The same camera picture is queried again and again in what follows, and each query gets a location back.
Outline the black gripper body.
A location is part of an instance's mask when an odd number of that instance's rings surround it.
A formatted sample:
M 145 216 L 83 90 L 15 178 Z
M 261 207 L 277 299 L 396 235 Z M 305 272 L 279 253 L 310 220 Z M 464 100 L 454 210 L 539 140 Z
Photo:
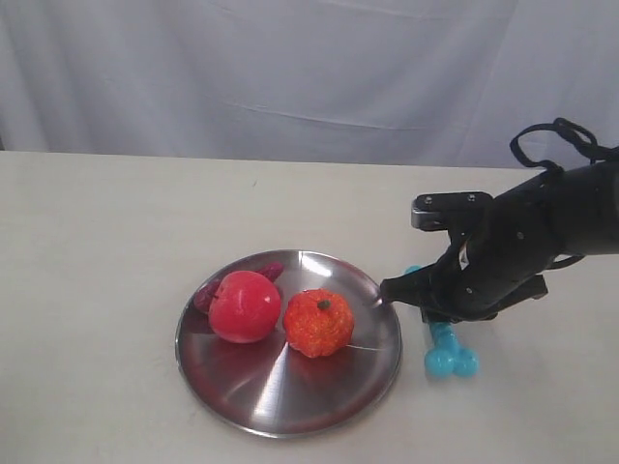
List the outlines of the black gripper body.
M 427 267 L 432 308 L 459 322 L 484 321 L 545 296 L 542 273 L 574 260 L 552 223 L 552 193 L 532 179 L 492 196 L 479 221 L 445 230 L 450 245 Z

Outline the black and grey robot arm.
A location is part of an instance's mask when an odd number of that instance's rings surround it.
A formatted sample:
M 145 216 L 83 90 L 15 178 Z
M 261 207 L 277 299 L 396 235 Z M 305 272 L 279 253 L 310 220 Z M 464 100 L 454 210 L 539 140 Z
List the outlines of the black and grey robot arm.
M 450 245 L 435 263 L 383 280 L 381 299 L 414 305 L 427 322 L 491 320 L 545 296 L 545 271 L 617 253 L 618 164 L 544 172 L 496 197 L 422 194 L 411 223 L 447 231 Z

